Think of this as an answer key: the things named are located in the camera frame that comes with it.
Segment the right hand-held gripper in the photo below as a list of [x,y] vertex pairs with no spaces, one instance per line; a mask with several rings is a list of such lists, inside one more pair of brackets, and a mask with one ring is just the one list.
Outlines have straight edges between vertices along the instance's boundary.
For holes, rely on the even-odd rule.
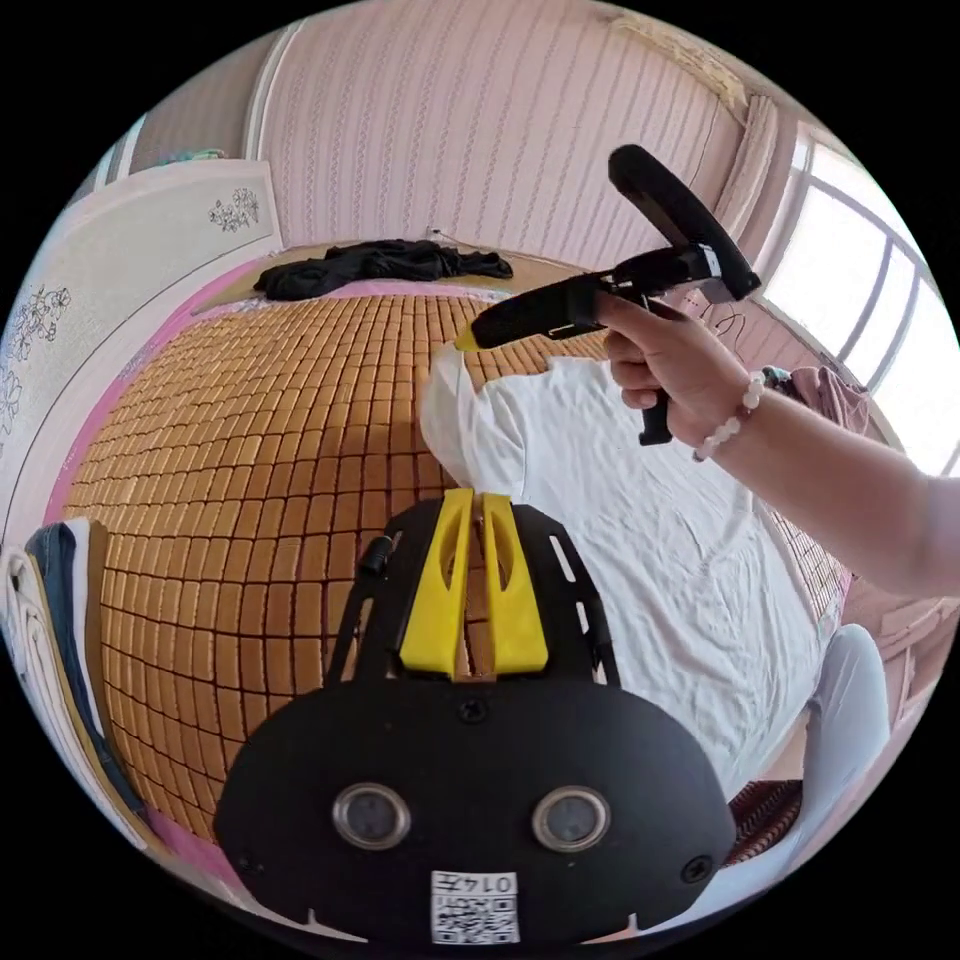
[[605,272],[577,275],[508,298],[484,309],[455,337],[460,352],[504,347],[535,336],[562,341],[600,331],[600,293],[650,307],[650,301],[686,285],[724,282],[720,251],[704,243],[653,250]]

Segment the person's right hand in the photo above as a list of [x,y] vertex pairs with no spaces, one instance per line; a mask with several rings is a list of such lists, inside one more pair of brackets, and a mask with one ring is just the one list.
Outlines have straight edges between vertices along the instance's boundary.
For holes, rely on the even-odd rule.
[[673,437],[699,448],[741,406],[751,374],[698,319],[652,301],[649,308],[609,294],[595,297],[613,382],[635,411],[668,397]]

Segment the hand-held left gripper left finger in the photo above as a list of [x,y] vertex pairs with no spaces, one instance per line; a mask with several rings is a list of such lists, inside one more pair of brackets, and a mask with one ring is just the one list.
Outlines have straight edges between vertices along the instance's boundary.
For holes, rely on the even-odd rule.
[[399,648],[405,670],[454,679],[462,641],[473,491],[450,489],[429,504],[433,520]]

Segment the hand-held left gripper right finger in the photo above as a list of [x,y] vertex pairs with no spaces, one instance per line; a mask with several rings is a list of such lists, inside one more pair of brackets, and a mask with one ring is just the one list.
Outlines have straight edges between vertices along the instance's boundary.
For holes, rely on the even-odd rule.
[[481,495],[488,636],[496,672],[541,672],[548,648],[510,499]]

